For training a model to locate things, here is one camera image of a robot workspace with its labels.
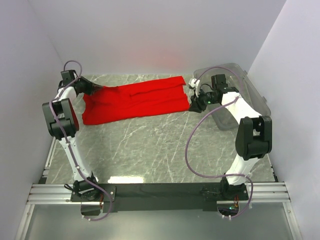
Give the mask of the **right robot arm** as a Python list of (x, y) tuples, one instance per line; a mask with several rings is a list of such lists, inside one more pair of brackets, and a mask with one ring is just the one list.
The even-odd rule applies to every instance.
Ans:
[(219, 187), (222, 198), (233, 199), (244, 189), (253, 166), (272, 150), (272, 119), (254, 110), (236, 87), (227, 84), (224, 74), (211, 77), (209, 92), (202, 90), (201, 81), (196, 78), (189, 81), (188, 87), (194, 91), (189, 111), (202, 113), (208, 105), (219, 104), (238, 124), (236, 156)]

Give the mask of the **clear plastic bin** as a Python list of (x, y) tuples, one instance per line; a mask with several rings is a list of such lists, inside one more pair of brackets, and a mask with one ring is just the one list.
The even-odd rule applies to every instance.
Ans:
[[(212, 86), (211, 77), (214, 75), (224, 74), (226, 82), (230, 87), (240, 89), (239, 78), (242, 81), (243, 99), (258, 113), (263, 116), (270, 116), (271, 110), (267, 106), (267, 101), (256, 90), (247, 76), (247, 72), (236, 63), (225, 63), (214, 67), (197, 69), (193, 77), (200, 80), (201, 89), (209, 92)], [(211, 114), (215, 124), (221, 131), (229, 131), (238, 128), (238, 123), (227, 109), (221, 109)]]

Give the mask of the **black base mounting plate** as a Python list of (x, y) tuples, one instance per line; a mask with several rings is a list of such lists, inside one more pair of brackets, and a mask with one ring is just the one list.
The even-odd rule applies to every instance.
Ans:
[(216, 212), (219, 201), (247, 201), (245, 184), (200, 183), (102, 183), (103, 212), (112, 202), (112, 211), (203, 210)]

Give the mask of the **red t shirt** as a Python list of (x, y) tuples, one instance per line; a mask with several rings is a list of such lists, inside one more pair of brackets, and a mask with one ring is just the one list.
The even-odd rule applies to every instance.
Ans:
[(184, 112), (189, 109), (182, 76), (154, 79), (121, 86), (103, 86), (85, 94), (84, 125), (101, 125), (125, 119)]

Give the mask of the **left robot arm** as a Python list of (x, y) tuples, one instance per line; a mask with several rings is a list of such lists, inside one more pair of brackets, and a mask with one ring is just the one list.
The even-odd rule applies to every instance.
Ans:
[(57, 95), (42, 104), (42, 111), (49, 134), (63, 147), (73, 172), (73, 186), (65, 184), (64, 187), (81, 201), (102, 201), (104, 192), (98, 187), (98, 180), (78, 148), (77, 132), (80, 124), (72, 101), (79, 94), (91, 96), (103, 89), (103, 86), (78, 75), (75, 70), (63, 70), (61, 77)]

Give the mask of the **aluminium rail frame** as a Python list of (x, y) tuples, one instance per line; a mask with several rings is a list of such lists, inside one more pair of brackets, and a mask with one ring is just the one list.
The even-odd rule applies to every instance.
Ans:
[[(203, 183), (185, 164), (185, 147), (197, 113), (133, 118), (81, 126), (79, 149), (101, 183), (139, 187)], [(253, 168), (250, 207), (235, 219), (200, 209), (111, 213), (98, 222), (80, 216), (65, 183), (73, 181), (67, 156), (53, 140), (43, 178), (31, 187), (19, 240), (299, 240), (286, 185), (273, 178), (268, 157)]]

